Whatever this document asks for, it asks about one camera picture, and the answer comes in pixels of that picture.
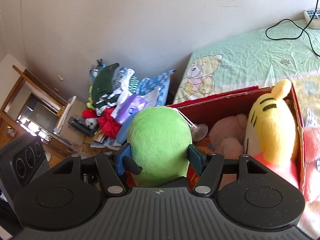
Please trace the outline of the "beige plush bear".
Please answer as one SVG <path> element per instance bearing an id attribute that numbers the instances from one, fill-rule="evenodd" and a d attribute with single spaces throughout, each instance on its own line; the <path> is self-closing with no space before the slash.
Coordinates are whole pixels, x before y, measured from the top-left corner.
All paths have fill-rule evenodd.
<path id="1" fill-rule="evenodd" d="M 209 139 L 214 146 L 215 153 L 225 159 L 238 160 L 244 153 L 244 139 L 247 116 L 238 114 L 219 120 L 209 132 Z"/>

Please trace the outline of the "green plush doll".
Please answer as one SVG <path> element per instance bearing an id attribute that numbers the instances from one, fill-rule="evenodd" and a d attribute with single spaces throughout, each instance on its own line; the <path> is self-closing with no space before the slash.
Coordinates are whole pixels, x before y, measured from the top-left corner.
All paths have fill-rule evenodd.
<path id="1" fill-rule="evenodd" d="M 138 187 L 152 187 L 185 177 L 192 144 L 185 119 L 170 107 L 149 107 L 137 113 L 127 134 L 131 156 L 125 164 Z"/>

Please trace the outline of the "yellow tiger plush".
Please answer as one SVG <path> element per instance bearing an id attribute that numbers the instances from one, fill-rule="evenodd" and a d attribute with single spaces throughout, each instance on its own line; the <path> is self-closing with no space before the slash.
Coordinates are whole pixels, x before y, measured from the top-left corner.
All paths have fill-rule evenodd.
<path id="1" fill-rule="evenodd" d="M 247 119 L 244 153 L 299 188 L 295 165 L 299 135 L 284 100 L 291 87 L 291 81 L 283 79 L 253 103 Z"/>

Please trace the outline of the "pink plush bear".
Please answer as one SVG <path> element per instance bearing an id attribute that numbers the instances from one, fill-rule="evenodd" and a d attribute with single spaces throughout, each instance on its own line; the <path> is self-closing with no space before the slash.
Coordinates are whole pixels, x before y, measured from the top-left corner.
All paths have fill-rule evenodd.
<path id="1" fill-rule="evenodd" d="M 305 127 L 305 209 L 298 227 L 312 239 L 319 239 L 319 127 Z"/>

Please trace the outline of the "blue glasses case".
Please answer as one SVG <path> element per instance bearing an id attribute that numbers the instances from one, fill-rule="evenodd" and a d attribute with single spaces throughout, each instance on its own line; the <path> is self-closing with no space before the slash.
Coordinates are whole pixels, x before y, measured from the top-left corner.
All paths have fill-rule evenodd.
<path id="1" fill-rule="evenodd" d="M 124 121 L 123 125 L 121 126 L 117 136 L 116 136 L 116 142 L 120 145 L 124 144 L 127 141 L 127 134 L 129 131 L 129 127 L 131 125 L 131 122 L 135 118 L 134 115 L 127 118 L 126 121 Z"/>

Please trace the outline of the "red cloth bag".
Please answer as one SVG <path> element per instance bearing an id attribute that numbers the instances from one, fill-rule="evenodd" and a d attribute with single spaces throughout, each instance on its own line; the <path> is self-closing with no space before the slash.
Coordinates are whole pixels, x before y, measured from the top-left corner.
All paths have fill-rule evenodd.
<path id="1" fill-rule="evenodd" d="M 111 116 L 113 108 L 106 108 L 101 117 L 98 118 L 98 124 L 105 136 L 111 139 L 115 139 L 121 125 Z"/>

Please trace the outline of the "red cardboard box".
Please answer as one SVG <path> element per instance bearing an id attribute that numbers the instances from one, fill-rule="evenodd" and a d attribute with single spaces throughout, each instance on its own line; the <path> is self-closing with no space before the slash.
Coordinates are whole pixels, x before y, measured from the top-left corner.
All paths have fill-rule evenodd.
<path id="1" fill-rule="evenodd" d="M 249 114 L 253 103 L 262 95 L 271 92 L 272 87 L 259 88 L 257 86 L 233 90 L 225 93 L 214 94 L 206 98 L 187 100 L 185 102 L 170 105 L 171 108 L 179 109 L 191 122 L 205 124 L 212 128 L 222 118 L 237 114 Z M 298 188 L 304 187 L 305 160 L 303 142 L 303 118 L 301 115 L 298 98 L 294 87 L 284 97 L 289 100 L 289 109 L 296 122 L 298 134 L 297 160 L 295 161 Z"/>

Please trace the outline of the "purple tissue pack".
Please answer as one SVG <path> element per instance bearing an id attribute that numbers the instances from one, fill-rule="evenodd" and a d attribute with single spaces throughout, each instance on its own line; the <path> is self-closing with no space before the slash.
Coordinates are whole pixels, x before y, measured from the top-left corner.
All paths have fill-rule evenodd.
<path id="1" fill-rule="evenodd" d="M 117 104 L 116 108 L 111 113 L 111 117 L 122 125 L 134 113 L 141 111 L 146 106 L 146 100 L 138 95 L 132 94 L 128 96 L 125 101 Z"/>

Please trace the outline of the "green striped clothing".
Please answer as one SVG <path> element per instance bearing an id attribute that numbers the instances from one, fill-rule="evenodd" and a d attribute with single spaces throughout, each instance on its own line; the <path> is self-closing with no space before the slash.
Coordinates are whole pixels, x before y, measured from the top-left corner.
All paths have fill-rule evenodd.
<path id="1" fill-rule="evenodd" d="M 119 94 L 114 93 L 112 78 L 119 63 L 102 68 L 95 78 L 91 90 L 92 106 L 98 116 L 104 113 L 106 108 L 114 107 L 117 104 Z"/>

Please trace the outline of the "white paper sheets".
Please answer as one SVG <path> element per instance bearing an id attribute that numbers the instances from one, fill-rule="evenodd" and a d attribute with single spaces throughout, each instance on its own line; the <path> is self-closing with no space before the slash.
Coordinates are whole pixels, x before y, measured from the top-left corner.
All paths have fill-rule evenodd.
<path id="1" fill-rule="evenodd" d="M 159 94 L 159 87 L 156 87 L 148 94 L 143 95 L 142 98 L 146 101 L 144 108 L 156 107 L 158 94 Z"/>

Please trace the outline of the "blue checkered cloth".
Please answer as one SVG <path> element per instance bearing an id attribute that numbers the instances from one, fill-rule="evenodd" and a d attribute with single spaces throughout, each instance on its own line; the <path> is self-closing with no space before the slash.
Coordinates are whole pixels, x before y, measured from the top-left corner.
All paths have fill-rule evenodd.
<path id="1" fill-rule="evenodd" d="M 136 93 L 140 96 L 144 96 L 154 90 L 155 88 L 159 88 L 158 97 L 156 101 L 156 106 L 165 106 L 167 101 L 170 81 L 172 76 L 175 74 L 176 70 L 172 69 L 167 72 L 163 72 L 152 78 L 144 78 L 142 79 L 137 87 Z"/>

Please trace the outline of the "green bear print bedsheet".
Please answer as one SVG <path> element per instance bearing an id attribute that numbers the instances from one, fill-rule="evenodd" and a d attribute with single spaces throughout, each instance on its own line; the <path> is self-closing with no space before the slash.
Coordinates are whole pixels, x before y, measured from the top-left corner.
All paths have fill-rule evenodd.
<path id="1" fill-rule="evenodd" d="M 303 27 L 303 20 L 281 23 L 194 51 L 173 103 L 289 79 L 304 125 L 319 122 L 319 30 L 299 37 Z"/>

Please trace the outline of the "white power strip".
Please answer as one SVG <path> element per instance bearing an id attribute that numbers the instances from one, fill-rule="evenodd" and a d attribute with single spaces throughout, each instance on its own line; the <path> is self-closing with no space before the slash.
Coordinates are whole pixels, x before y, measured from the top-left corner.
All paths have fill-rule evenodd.
<path id="1" fill-rule="evenodd" d="M 305 10 L 303 12 L 305 22 L 311 29 L 320 29 L 320 9 L 316 10 Z"/>

